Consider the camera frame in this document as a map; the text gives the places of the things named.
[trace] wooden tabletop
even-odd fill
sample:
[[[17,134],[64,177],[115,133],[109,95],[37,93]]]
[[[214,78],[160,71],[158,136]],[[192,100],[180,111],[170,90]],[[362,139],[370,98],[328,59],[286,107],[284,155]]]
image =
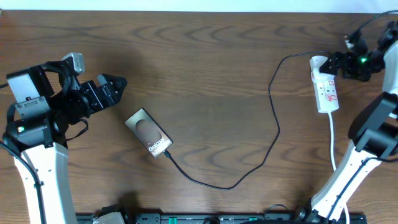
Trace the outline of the wooden tabletop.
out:
[[[192,177],[233,185],[258,165],[277,133],[267,87],[280,60],[313,50],[345,51],[343,36],[366,14],[4,11],[0,17],[0,83],[6,74],[69,52],[84,55],[81,82],[101,73],[126,77],[122,100],[93,114],[90,129],[69,143],[76,212],[123,201],[163,212],[263,212],[290,209],[317,193],[332,173],[328,116],[317,113],[310,55],[284,62],[272,86],[280,136],[266,164],[235,189],[191,183],[165,156],[153,159],[124,124],[144,107],[174,140],[170,149]],[[371,47],[386,16],[363,30]],[[381,92],[370,82],[336,79],[336,160],[352,120]],[[55,91],[58,77],[49,74]],[[0,90],[0,130],[15,101]],[[68,137],[83,128],[71,126]],[[369,223],[395,223],[398,166],[382,164],[348,202]],[[14,161],[0,151],[0,222],[27,223],[24,188]]]

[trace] power strip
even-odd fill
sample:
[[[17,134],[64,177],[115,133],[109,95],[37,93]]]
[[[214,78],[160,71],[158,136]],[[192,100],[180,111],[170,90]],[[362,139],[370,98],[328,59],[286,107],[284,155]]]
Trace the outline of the power strip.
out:
[[[314,56],[310,60],[311,79],[315,90],[315,98],[319,113],[331,113],[339,108],[334,75],[320,73],[319,67],[327,57]]]

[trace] white wall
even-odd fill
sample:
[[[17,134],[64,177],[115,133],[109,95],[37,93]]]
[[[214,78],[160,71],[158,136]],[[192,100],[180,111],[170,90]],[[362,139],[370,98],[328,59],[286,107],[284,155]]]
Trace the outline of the white wall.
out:
[[[377,13],[398,9],[398,0],[0,0],[0,8],[3,10]]]

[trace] white panel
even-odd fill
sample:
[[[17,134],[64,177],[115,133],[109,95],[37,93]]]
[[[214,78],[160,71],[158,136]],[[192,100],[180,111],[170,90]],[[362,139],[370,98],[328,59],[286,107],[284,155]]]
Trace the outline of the white panel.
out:
[[[25,10],[187,12],[358,12],[398,9],[396,0],[0,0],[0,8]]]

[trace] wood grain surface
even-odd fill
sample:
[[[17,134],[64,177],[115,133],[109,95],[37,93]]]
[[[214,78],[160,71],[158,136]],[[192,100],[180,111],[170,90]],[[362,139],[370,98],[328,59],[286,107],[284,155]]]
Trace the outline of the wood grain surface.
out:
[[[85,57],[81,82],[100,73],[126,77],[121,102],[94,114],[90,130],[69,143],[69,178],[76,212],[123,201],[163,212],[262,212],[274,203],[294,209],[331,175],[328,116],[318,114],[311,56],[288,59],[272,86],[280,136],[264,167],[230,191],[195,185],[161,156],[153,159],[124,122],[144,107],[174,140],[170,152],[192,177],[233,185],[259,164],[277,127],[267,95],[286,55],[345,50],[343,36],[366,14],[5,11],[0,17],[0,83],[6,74]],[[371,47],[388,20],[363,30]],[[57,76],[49,76],[55,91]],[[336,160],[356,115],[381,91],[370,82],[336,79]],[[0,130],[15,100],[0,90]],[[74,136],[83,126],[70,127]],[[396,223],[398,166],[382,164],[348,203],[369,223]],[[13,159],[0,151],[0,222],[28,223],[24,188]]]

